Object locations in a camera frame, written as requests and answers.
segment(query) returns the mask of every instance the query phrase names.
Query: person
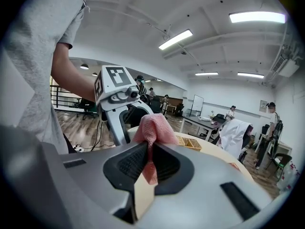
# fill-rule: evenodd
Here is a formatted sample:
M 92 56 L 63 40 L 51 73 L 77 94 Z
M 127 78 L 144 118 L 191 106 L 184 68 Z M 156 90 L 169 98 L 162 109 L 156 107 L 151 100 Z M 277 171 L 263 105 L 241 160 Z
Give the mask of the person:
M 156 94 L 154 93 L 154 91 L 153 91 L 153 88 L 152 88 L 152 87 L 149 89 L 149 91 L 151 91 L 151 92 L 149 93 L 149 97 L 150 97 L 150 99 L 152 100 L 152 99 L 153 99 L 153 97 L 155 97 L 155 96 L 156 96 Z
M 276 124 L 280 120 L 280 116 L 277 114 L 275 109 L 275 104 L 273 102 L 267 104 L 268 106 L 268 112 L 271 113 L 271 119 L 270 119 L 270 126 L 266 132 L 266 138 L 262 139 L 262 142 L 259 147 L 259 151 L 257 153 L 257 159 L 254 161 L 255 168 L 259 170 L 259 166 L 262 163 L 262 160 L 264 158 L 265 152 L 269 146 L 270 141 L 272 140 L 273 131 L 276 127 Z
M 69 60 L 85 8 L 85 0 L 27 0 L 3 39 L 14 67 L 34 90 L 19 127 L 53 144 L 59 154 L 70 150 L 51 104 L 50 75 L 62 88 L 95 102 L 94 84 Z
M 226 119 L 227 120 L 232 120 L 232 119 L 235 118 L 234 117 L 235 108 L 236 108 L 236 106 L 234 106 L 234 105 L 230 108 L 229 112 L 226 114 Z
M 139 95 L 146 95 L 146 88 L 144 86 L 144 77 L 142 75 L 138 75 L 137 78 L 134 79 L 137 83 L 136 87 L 139 90 Z
M 161 104 L 161 110 L 163 111 L 163 115 L 165 115 L 167 104 L 168 104 L 168 95 L 165 95 L 164 98 L 162 99 L 162 104 Z

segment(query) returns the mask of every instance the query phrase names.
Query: white sheet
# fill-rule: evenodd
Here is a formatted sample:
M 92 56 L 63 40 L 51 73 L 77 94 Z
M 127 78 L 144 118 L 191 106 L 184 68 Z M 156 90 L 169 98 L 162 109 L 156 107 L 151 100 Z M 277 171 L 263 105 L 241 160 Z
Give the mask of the white sheet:
M 221 147 L 238 159 L 243 145 L 243 136 L 250 123 L 241 120 L 227 122 L 219 133 Z

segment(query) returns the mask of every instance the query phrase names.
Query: black slot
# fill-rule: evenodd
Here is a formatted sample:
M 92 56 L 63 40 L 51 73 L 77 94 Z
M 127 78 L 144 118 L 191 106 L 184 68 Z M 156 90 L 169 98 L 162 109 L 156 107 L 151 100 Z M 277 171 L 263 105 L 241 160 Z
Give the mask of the black slot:
M 244 220 L 259 212 L 259 209 L 233 182 L 223 183 L 220 186 Z
M 83 159 L 77 159 L 77 160 L 72 160 L 72 161 L 66 161 L 63 163 L 63 165 L 66 167 L 66 169 L 68 169 L 68 168 L 83 165 L 85 163 L 86 163 L 86 161 L 84 161 Z

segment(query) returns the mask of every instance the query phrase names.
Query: wooden basket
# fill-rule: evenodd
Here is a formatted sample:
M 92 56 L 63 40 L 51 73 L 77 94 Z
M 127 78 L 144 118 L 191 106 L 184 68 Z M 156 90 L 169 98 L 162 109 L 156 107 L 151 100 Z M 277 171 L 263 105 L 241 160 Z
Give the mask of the wooden basket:
M 184 141 L 183 141 L 183 138 L 180 137 L 180 136 L 178 136 L 178 135 L 177 135 L 176 137 L 178 138 L 179 145 L 180 145 L 180 146 L 185 146 Z
M 198 151 L 198 152 L 201 150 L 201 146 L 195 139 L 189 139 L 189 138 L 182 138 L 182 139 L 184 141 L 185 147 Z

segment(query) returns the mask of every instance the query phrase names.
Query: ceiling light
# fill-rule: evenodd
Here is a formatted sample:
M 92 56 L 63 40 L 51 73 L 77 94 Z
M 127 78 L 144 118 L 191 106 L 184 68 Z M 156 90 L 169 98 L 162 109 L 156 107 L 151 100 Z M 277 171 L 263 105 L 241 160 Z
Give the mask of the ceiling light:
M 186 30 L 186 31 L 180 33 L 179 35 L 171 38 L 169 41 L 163 43 L 159 48 L 161 50 L 164 50 L 165 48 L 168 48 L 169 46 L 172 46 L 173 44 L 180 42 L 181 40 L 183 40 L 189 36 L 192 36 L 192 35 L 193 34 L 191 33 L 190 30 Z
M 229 14 L 231 22 L 243 22 L 243 21 L 273 21 L 278 23 L 285 23 L 285 15 L 274 12 L 243 12 L 243 13 L 232 13 Z
M 88 70 L 89 69 L 89 67 L 88 67 L 88 65 L 86 63 L 83 63 L 80 67 L 82 69 L 84 69 L 84 70 Z
M 218 75 L 218 72 L 202 72 L 196 73 L 195 75 Z
M 241 73 L 241 72 L 238 72 L 237 75 L 261 78 L 261 79 L 264 78 L 264 76 L 262 74 L 250 74 L 250 73 Z

